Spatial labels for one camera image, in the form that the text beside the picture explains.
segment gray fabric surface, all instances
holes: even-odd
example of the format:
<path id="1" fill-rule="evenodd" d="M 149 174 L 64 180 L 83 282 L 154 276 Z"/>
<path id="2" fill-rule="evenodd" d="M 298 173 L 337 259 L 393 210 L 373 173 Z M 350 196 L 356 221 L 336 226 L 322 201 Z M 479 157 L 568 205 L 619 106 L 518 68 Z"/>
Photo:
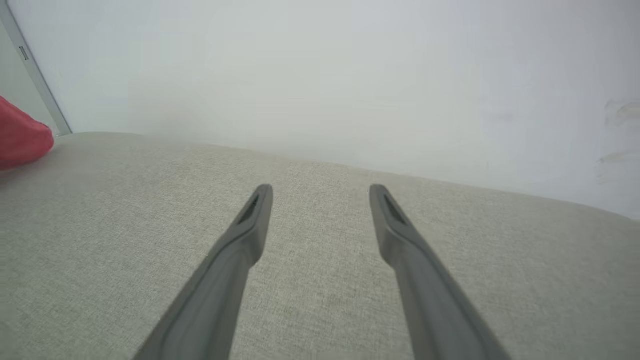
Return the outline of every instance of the gray fabric surface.
<path id="1" fill-rule="evenodd" d="M 612 213 L 110 133 L 60 138 L 0 180 L 3 358 L 131 357 L 261 183 L 273 213 L 234 359 L 412 358 L 371 183 L 387 185 L 514 358 L 640 357 L 640 225 Z"/>

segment wall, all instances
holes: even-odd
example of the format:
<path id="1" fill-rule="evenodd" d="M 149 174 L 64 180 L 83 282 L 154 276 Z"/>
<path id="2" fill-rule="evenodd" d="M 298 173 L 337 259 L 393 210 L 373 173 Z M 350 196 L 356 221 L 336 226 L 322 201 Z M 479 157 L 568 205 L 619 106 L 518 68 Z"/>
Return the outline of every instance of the wall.
<path id="1" fill-rule="evenodd" d="M 54 134 L 58 133 L 49 110 L 45 106 L 27 69 L 22 63 L 4 24 L 0 21 L 0 96 L 16 105 L 37 121 L 49 126 Z"/>
<path id="2" fill-rule="evenodd" d="M 74 132 L 640 218 L 636 0 L 10 1 Z"/>

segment red bag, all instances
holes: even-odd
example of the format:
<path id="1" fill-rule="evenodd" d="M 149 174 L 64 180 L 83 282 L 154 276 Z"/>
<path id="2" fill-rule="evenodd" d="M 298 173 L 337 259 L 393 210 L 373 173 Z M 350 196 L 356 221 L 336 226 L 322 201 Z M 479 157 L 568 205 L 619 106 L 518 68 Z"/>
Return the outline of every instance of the red bag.
<path id="1" fill-rule="evenodd" d="M 0 96 L 0 170 L 40 159 L 53 143 L 51 129 Z"/>

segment red object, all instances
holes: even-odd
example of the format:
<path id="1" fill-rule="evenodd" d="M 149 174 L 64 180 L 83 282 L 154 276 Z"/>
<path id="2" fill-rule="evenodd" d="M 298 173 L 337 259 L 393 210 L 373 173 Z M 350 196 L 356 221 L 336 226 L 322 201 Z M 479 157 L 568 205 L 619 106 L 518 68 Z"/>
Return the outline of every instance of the red object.
<path id="1" fill-rule="evenodd" d="M 0 170 L 32 163 L 53 147 L 53 134 L 0 96 Z"/>

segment gray metal frame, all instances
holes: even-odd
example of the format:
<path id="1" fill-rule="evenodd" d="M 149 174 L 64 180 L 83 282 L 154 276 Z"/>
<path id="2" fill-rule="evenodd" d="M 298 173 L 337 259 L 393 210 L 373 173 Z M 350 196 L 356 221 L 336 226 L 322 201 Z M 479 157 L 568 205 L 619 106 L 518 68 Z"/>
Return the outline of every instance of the gray metal frame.
<path id="1" fill-rule="evenodd" d="M 47 106 L 47 110 L 49 110 L 53 121 L 56 123 L 56 126 L 58 127 L 58 135 L 62 136 L 71 134 L 72 132 L 67 124 L 67 120 L 65 119 L 65 116 L 62 115 L 62 111 L 60 111 L 60 107 L 58 107 L 58 103 L 53 97 L 53 94 L 49 89 L 49 85 L 47 85 L 47 82 L 42 76 L 40 68 L 34 59 L 33 54 L 31 54 L 24 36 L 22 36 L 22 31 L 20 30 L 18 23 L 15 21 L 15 17 L 9 7 L 9 0 L 0 0 L 0 20 L 2 20 L 2 23 L 6 28 L 6 32 L 9 34 L 9 37 L 13 42 L 13 46 L 15 46 L 15 50 L 22 57 L 24 66 L 27 68 L 27 72 L 29 73 L 29 76 L 31 76 L 33 84 L 36 86 L 40 97 L 42 98 L 45 106 Z"/>

